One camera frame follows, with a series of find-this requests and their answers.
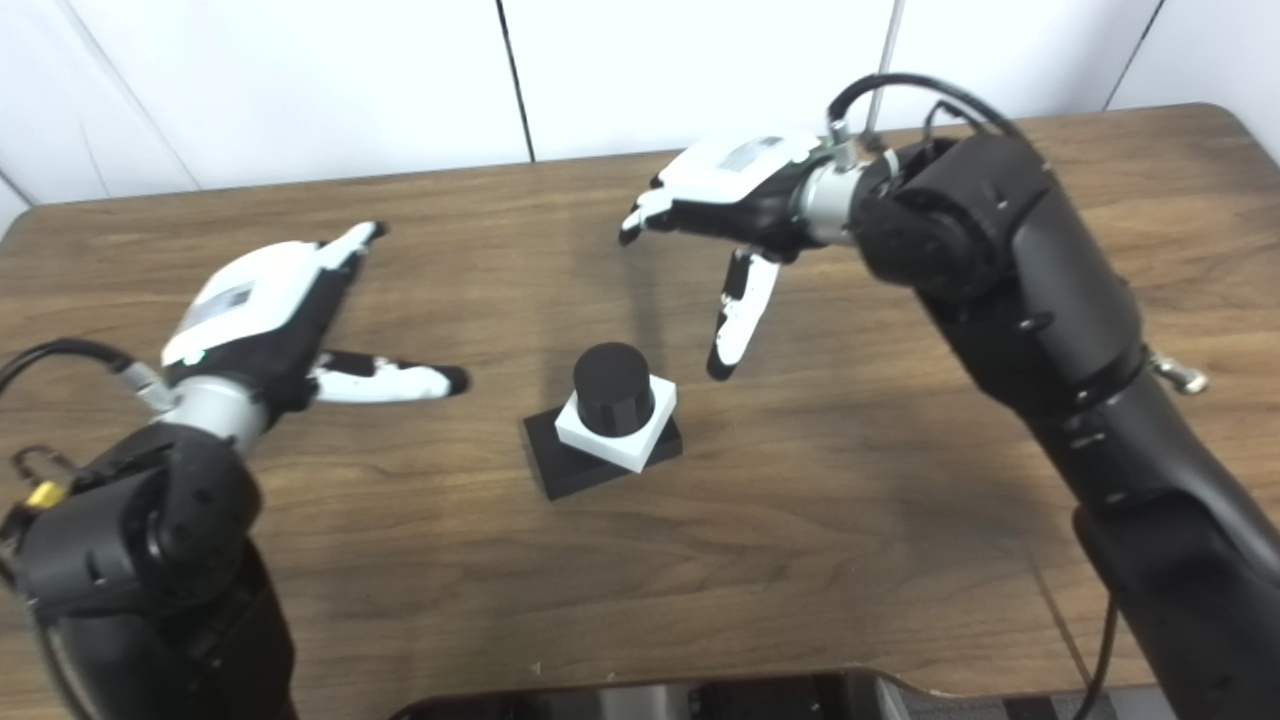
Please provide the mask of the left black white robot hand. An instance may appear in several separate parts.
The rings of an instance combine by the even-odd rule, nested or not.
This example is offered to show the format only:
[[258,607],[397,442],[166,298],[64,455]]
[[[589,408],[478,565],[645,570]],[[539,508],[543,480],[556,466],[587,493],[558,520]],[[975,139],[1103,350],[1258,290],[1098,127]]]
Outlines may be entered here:
[[159,425],[184,427],[246,455],[284,415],[312,404],[410,404],[462,395],[462,366],[340,351],[326,336],[387,227],[360,222],[328,242],[270,243],[205,282],[161,352],[173,405]]

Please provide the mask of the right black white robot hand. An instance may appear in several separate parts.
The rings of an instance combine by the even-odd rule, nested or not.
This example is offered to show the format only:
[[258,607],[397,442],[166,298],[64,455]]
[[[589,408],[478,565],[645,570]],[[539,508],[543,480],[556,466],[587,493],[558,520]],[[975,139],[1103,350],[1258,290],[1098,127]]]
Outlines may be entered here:
[[685,149],[637,196],[621,222],[621,246],[645,232],[735,245],[707,359],[710,378],[736,372],[782,266],[813,249],[856,246],[850,214],[869,167],[841,167],[813,135],[712,137]]

